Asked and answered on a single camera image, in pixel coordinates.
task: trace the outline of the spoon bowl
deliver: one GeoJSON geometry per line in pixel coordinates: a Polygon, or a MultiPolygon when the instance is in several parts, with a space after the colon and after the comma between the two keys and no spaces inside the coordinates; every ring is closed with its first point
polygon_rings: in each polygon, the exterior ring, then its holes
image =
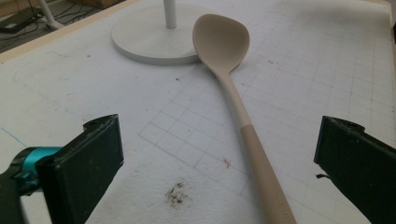
{"type": "Polygon", "coordinates": [[[212,72],[220,70],[229,75],[248,52],[248,29],[229,18],[205,15],[195,23],[193,33],[195,50],[199,49],[201,61],[212,72]]]}
{"type": "Polygon", "coordinates": [[[296,223],[260,138],[230,78],[230,73],[248,52],[248,29],[230,18],[207,14],[194,24],[192,43],[200,60],[215,74],[230,98],[267,223],[296,223]]]}

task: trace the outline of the lamp base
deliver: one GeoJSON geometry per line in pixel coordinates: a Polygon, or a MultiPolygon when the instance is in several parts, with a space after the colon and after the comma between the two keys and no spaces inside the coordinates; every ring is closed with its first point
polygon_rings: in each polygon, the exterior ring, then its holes
{"type": "Polygon", "coordinates": [[[195,22],[211,10],[177,4],[177,28],[166,28],[163,5],[146,7],[121,18],[112,30],[116,49],[140,63],[179,65],[199,58],[192,44],[195,22]]]}

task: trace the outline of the floor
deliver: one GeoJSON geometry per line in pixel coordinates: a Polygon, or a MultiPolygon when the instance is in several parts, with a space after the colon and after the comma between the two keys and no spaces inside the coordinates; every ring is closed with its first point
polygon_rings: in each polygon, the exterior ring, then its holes
{"type": "MultiPolygon", "coordinates": [[[[313,159],[324,115],[396,147],[389,9],[358,0],[180,2],[248,28],[249,51],[232,78],[297,222],[368,224],[330,180],[316,178],[323,171],[313,159]]],[[[118,113],[125,164],[87,223],[262,223],[245,151],[210,72],[201,63],[132,62],[112,45],[114,23],[153,3],[0,64],[0,165],[17,149],[56,146],[81,123],[118,113]],[[175,209],[164,195],[178,182],[190,200],[175,209]]],[[[42,198],[23,202],[32,223],[50,223],[42,198]]]]}
{"type": "MultiPolygon", "coordinates": [[[[82,20],[101,10],[98,8],[72,4],[66,0],[57,0],[49,3],[49,9],[54,16],[54,19],[65,25],[82,20]]],[[[42,35],[49,34],[50,32],[51,29],[49,29],[44,22],[37,21],[16,34],[9,35],[0,33],[0,53],[39,38],[42,35]]]]}

